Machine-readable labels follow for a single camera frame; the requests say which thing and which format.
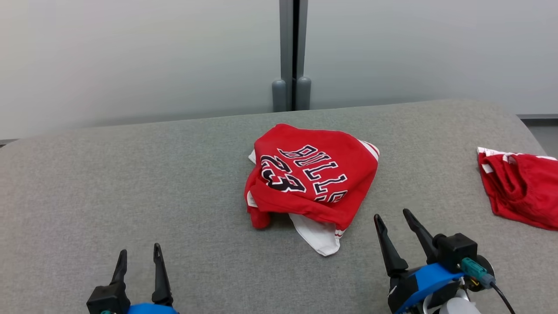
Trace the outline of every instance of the white fabric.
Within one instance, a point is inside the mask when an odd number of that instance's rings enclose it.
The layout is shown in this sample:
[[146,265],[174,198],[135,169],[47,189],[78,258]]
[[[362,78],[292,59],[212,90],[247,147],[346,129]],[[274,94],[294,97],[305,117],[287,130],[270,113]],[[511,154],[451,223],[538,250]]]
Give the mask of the white fabric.
[[291,218],[292,224],[295,225],[296,232],[316,252],[323,256],[328,256],[339,250],[339,239],[341,237],[335,235],[334,223],[319,223],[306,216],[294,213],[290,213],[288,216]]
[[256,151],[255,150],[252,150],[250,155],[248,155],[248,159],[250,159],[251,162],[256,164]]

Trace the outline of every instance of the white wall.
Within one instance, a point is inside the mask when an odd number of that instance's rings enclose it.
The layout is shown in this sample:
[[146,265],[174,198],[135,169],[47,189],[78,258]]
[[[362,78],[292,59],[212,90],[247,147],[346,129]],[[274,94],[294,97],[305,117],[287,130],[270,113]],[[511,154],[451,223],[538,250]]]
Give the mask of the white wall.
[[468,97],[558,113],[558,2],[309,1],[311,108]]
[[0,139],[271,112],[278,1],[0,1]]

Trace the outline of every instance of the green connector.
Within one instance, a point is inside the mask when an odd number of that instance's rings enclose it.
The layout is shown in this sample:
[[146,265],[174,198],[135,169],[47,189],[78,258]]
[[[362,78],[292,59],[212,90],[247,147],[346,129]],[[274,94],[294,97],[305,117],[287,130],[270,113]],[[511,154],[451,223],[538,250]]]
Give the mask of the green connector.
[[487,274],[487,270],[484,267],[480,266],[479,263],[473,261],[470,258],[464,258],[461,261],[461,270],[471,276],[480,280],[484,275]]
[[480,266],[479,263],[470,258],[464,258],[461,261],[461,270],[468,276],[477,279],[485,289],[490,289],[491,283],[496,284],[494,276],[490,275],[487,270]]

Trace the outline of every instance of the gray upholstery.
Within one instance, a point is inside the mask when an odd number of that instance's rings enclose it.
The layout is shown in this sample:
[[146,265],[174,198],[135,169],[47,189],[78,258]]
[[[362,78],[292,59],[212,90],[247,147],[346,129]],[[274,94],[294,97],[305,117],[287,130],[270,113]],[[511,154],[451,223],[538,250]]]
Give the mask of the gray upholstery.
[[[324,258],[288,218],[252,228],[243,189],[254,140],[277,123],[348,132],[380,149],[376,179]],[[462,232],[518,313],[558,308],[558,233],[496,217],[475,148],[545,152],[514,115],[467,100],[102,127],[0,149],[0,307],[84,313],[128,249],[127,293],[149,302],[160,242],[181,313],[389,313],[373,223],[380,213],[411,267],[424,265],[404,207],[431,233]],[[494,291],[472,294],[505,313]]]

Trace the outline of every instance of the floor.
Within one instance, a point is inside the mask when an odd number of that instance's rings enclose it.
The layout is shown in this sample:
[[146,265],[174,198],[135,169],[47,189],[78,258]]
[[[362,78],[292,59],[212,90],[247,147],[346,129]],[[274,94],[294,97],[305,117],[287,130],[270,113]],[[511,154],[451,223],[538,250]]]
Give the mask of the floor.
[[529,131],[545,149],[548,156],[558,158],[558,122],[532,123],[524,121]]

